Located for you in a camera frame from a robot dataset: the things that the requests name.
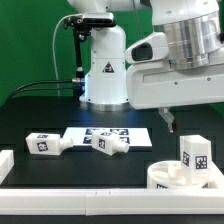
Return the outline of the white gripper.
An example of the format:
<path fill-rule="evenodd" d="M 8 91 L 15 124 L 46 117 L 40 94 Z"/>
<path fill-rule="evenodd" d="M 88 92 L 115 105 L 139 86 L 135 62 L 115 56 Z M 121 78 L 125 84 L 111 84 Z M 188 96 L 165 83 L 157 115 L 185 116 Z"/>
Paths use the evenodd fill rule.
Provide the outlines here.
<path fill-rule="evenodd" d="M 174 116 L 167 107 L 224 101 L 224 49 L 209 55 L 206 66 L 178 70 L 165 61 L 134 64 L 127 71 L 127 92 L 135 109 L 159 108 L 174 131 Z"/>

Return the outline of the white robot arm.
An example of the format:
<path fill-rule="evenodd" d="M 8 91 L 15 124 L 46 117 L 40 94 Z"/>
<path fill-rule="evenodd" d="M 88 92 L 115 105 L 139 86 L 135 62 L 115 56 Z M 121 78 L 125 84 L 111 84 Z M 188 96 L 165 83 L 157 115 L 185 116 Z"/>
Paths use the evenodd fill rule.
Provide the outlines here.
<path fill-rule="evenodd" d="M 171 107 L 224 101 L 220 0 L 67 0 L 76 37 L 91 37 L 91 67 L 80 101 L 96 110 Z M 126 45 L 116 11 L 152 10 L 153 32 Z"/>

